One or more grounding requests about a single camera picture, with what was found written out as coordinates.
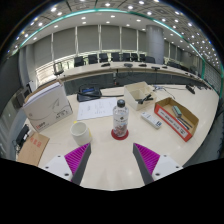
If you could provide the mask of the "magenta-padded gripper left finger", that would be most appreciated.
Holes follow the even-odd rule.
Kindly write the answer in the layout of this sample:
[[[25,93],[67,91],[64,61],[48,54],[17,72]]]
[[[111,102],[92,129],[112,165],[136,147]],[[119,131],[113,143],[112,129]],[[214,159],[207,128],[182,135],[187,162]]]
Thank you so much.
[[[51,159],[43,170],[79,185],[91,154],[91,144],[87,143],[66,155],[57,155]]]

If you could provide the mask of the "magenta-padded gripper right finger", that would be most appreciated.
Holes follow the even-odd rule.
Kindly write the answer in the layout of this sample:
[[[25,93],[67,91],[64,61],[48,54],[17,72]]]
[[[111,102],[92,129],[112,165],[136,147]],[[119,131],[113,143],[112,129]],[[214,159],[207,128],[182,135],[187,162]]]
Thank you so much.
[[[159,155],[145,146],[134,143],[133,154],[145,185],[182,169],[168,155]]]

